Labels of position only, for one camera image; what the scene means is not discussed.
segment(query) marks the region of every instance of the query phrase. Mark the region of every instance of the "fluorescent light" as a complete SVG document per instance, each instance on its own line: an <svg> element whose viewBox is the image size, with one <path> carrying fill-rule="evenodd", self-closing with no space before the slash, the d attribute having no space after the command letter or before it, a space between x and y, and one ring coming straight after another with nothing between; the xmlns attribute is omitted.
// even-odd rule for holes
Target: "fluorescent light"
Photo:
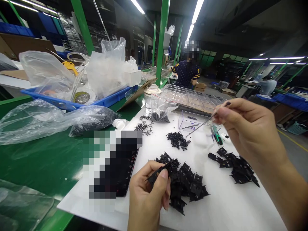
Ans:
<svg viewBox="0 0 308 231"><path fill-rule="evenodd" d="M33 11L35 11L35 12L38 12L38 10L36 10L36 9L33 9L33 8L30 8L30 7L27 7L27 6L25 6L25 5L21 5L21 4L16 3L16 2L12 2L12 1L11 1L11 3L12 3L12 4L14 4L14 5L17 5L17 6L21 6L21 7L23 7L23 8L26 8L26 9L28 9L28 10L33 10Z"/></svg>
<svg viewBox="0 0 308 231"><path fill-rule="evenodd" d="M270 63L270 64L274 64L274 65L280 65L280 64L285 64L285 63Z"/></svg>
<svg viewBox="0 0 308 231"><path fill-rule="evenodd" d="M55 16L53 16L53 15L51 15L51 14L46 14L45 12L43 12L43 14L44 14L44 15L47 15L47 16L50 16L50 17L53 17L53 18L56 18L56 19L59 19L59 18L57 18L57 17L55 17Z"/></svg>
<svg viewBox="0 0 308 231"><path fill-rule="evenodd" d="M195 25L193 25L193 24L191 24L190 25L190 28L189 28L189 32L188 32L188 35L187 35L187 38L190 38L190 36L192 35L192 30L193 30L193 27L194 27Z"/></svg>
<svg viewBox="0 0 308 231"><path fill-rule="evenodd" d="M265 58L265 59L249 59L249 60L268 60L269 58Z"/></svg>
<svg viewBox="0 0 308 231"><path fill-rule="evenodd" d="M270 59L303 59L305 58L305 56L303 57L283 57L283 58L270 58Z"/></svg>
<svg viewBox="0 0 308 231"><path fill-rule="evenodd" d="M136 0L131 0L132 3L134 3L134 5L137 7L137 9L140 11L140 13L144 14L143 9L141 8L141 6L138 4L138 2Z"/></svg>
<svg viewBox="0 0 308 231"><path fill-rule="evenodd" d="M195 13L193 14L193 17L192 17L192 24L195 24L195 23L196 23L203 2L204 2L204 0L198 0L197 5L196 5L196 8L195 8Z"/></svg>
<svg viewBox="0 0 308 231"><path fill-rule="evenodd" d="M31 4L31 5L37 6L37 7L39 7L39 8L44 9L44 10L50 11L50 12L52 12L52 13L58 14L56 11L51 10L51 9L49 9L49 8L47 8L47 7L44 7L44 6L40 5L40 4L36 4L36 3L31 2L31 1L28 1L28 0L21 0L21 1L27 2L27 3Z"/></svg>

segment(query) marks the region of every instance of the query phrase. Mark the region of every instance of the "woman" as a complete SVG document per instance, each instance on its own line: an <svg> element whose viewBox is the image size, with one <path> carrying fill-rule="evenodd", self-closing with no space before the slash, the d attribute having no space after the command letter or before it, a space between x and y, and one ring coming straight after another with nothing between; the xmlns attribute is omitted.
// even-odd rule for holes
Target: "woman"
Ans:
<svg viewBox="0 0 308 231"><path fill-rule="evenodd" d="M214 122L223 124L238 153L258 175L288 230L307 230L308 184L288 159L274 114L242 98L217 107ZM162 207L169 208L170 178L160 172L152 190L146 179L164 164L149 161L131 179L128 231L156 231Z"/></svg>
<svg viewBox="0 0 308 231"><path fill-rule="evenodd" d="M176 73L178 79L174 85L184 88L191 88L190 84L196 85L197 79L200 78L200 69L197 65L199 58L198 51L189 51L187 59L179 62L175 66L169 68L170 72Z"/></svg>

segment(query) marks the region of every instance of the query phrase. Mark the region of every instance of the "hand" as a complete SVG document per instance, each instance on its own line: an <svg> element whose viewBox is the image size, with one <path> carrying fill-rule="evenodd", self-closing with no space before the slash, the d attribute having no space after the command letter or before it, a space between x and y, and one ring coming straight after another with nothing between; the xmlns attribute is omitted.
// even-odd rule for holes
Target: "hand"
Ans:
<svg viewBox="0 0 308 231"><path fill-rule="evenodd" d="M160 210L169 209L171 194L168 171L162 170L153 188L147 181L164 164L150 160L130 181L128 231L156 231L159 226Z"/></svg>
<svg viewBox="0 0 308 231"><path fill-rule="evenodd" d="M223 124L239 154L251 165L282 165L288 161L278 135L274 114L242 98L219 105L213 122Z"/></svg>

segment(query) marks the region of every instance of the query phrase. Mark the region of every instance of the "navy polka dot shirt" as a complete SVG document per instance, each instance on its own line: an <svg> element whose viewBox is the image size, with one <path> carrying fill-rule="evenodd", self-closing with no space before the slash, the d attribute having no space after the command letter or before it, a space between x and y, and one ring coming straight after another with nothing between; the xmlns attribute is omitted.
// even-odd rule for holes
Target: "navy polka dot shirt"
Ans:
<svg viewBox="0 0 308 231"><path fill-rule="evenodd" d="M188 65L188 62L184 60L171 67L172 72L177 73L178 76L178 80L174 85L187 88L192 79L196 80L200 78L200 69L197 65L192 65L190 69L186 65Z"/></svg>

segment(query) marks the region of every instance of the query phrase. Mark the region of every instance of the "yellow floor line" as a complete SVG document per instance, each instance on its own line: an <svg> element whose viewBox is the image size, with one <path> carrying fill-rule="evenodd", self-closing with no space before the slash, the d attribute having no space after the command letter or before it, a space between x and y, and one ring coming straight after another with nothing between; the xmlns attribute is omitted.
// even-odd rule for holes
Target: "yellow floor line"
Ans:
<svg viewBox="0 0 308 231"><path fill-rule="evenodd" d="M308 152L308 149L306 149L305 147L301 146L299 143L297 143L295 140L293 140L292 138L290 138L289 136L287 136L286 134L284 134L282 131L278 130L278 132L280 132L281 134L283 134L285 137L289 138L290 141L292 141L293 143L295 143L296 145L298 145L299 147L301 147L302 149L304 149L306 152Z"/></svg>

